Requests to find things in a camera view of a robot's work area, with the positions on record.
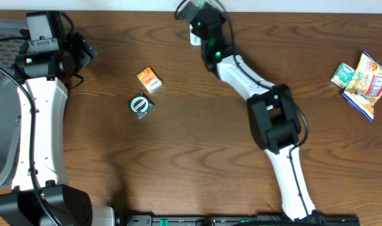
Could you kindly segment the orange tissue pack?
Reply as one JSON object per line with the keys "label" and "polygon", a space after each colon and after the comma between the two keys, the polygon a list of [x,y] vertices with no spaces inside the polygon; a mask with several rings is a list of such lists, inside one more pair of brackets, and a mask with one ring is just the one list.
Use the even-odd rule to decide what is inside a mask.
{"label": "orange tissue pack", "polygon": [[154,73],[151,67],[147,67],[138,73],[137,78],[150,94],[162,86],[162,80]]}

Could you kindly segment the dark green round-label packet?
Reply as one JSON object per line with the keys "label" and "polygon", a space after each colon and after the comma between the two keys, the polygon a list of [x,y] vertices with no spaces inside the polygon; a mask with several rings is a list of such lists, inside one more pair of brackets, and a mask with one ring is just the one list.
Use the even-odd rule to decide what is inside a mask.
{"label": "dark green round-label packet", "polygon": [[145,117],[155,107],[153,101],[143,92],[130,99],[127,106],[139,120]]}

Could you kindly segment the teal tissue pack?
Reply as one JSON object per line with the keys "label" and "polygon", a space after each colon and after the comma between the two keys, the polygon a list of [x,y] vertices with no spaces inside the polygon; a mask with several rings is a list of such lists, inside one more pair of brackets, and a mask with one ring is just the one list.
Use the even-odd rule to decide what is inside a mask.
{"label": "teal tissue pack", "polygon": [[331,82],[344,89],[347,87],[353,75],[354,69],[342,62],[331,77]]}

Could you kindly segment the yellow snack chip bag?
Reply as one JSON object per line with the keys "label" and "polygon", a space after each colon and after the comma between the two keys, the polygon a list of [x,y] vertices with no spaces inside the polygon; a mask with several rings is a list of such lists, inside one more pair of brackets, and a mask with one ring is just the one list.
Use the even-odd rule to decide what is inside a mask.
{"label": "yellow snack chip bag", "polygon": [[374,105],[382,96],[382,64],[364,51],[341,96],[371,122]]}

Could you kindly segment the light green wipes packet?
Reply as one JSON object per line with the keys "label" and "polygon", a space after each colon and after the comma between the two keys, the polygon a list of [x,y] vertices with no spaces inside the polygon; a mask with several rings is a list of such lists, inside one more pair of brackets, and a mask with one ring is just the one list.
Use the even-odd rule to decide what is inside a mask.
{"label": "light green wipes packet", "polygon": [[203,8],[210,8],[210,7],[215,7],[210,0],[191,0],[191,2],[198,8],[198,9],[203,9]]}

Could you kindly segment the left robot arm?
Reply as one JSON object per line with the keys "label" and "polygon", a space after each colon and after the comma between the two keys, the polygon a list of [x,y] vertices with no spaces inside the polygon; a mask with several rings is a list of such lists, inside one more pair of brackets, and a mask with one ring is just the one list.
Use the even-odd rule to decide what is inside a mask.
{"label": "left robot arm", "polygon": [[62,37],[32,34],[8,78],[20,104],[18,147],[11,192],[0,195],[0,217],[10,225],[115,225],[109,206],[70,186],[63,154],[64,78],[97,56],[79,32]]}

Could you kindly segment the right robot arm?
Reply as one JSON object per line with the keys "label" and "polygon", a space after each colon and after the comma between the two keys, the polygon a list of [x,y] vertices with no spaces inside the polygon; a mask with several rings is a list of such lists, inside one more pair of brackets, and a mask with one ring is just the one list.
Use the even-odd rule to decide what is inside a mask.
{"label": "right robot arm", "polygon": [[309,221],[315,206],[299,162],[302,113],[288,86],[263,79],[235,52],[233,43],[226,44],[222,32],[226,21],[223,12],[205,3],[189,22],[193,33],[201,38],[207,69],[235,89],[247,103],[250,131],[272,163],[284,214],[293,221]]}

